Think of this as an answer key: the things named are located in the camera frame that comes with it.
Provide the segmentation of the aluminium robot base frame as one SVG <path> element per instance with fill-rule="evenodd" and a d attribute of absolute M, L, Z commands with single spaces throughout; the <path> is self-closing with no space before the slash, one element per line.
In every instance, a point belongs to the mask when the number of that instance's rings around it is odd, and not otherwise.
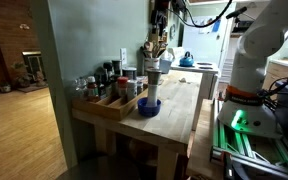
<path fill-rule="evenodd" d="M 222 101 L 213 101 L 210 161 L 224 167 L 224 179 L 288 180 L 288 140 L 236 132 L 218 120 Z"/>

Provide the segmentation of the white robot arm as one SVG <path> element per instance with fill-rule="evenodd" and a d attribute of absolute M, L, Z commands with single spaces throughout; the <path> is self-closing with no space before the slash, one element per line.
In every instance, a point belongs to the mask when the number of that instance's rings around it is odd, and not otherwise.
<path fill-rule="evenodd" d="M 238 39 L 230 83 L 218 120 L 232 130 L 279 139 L 276 116 L 261 93 L 267 58 L 288 38 L 288 0 L 271 0 Z"/>

